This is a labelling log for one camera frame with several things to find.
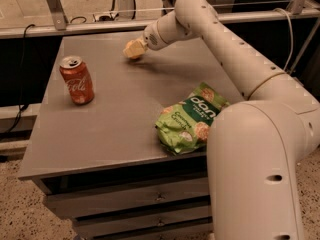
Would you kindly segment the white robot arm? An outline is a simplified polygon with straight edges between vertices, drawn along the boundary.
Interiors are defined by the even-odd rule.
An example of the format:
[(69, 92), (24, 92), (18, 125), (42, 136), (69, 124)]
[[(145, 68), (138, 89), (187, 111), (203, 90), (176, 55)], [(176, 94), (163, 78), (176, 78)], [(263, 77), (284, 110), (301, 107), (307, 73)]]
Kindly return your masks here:
[(225, 27), (207, 0), (176, 0), (124, 53), (194, 37), (243, 97), (214, 119), (207, 142), (215, 240), (304, 240), (296, 163), (320, 145), (320, 103)]

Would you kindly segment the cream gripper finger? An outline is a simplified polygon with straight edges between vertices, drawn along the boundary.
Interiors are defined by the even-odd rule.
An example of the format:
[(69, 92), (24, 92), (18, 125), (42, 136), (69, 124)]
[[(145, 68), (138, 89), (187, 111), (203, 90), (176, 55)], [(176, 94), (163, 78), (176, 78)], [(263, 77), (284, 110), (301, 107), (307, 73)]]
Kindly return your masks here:
[(145, 54), (147, 51), (147, 47), (145, 46), (145, 49), (142, 50), (142, 49), (137, 49), (137, 50), (133, 50), (133, 49), (127, 49), (125, 48), (123, 50), (123, 53), (124, 55), (126, 56), (126, 54), (129, 54), (129, 55), (140, 55), (140, 57)]
[(145, 45), (141, 40), (130, 40), (127, 44), (126, 44), (126, 48), (127, 49), (133, 49), (133, 50), (137, 50), (137, 49), (145, 49)]

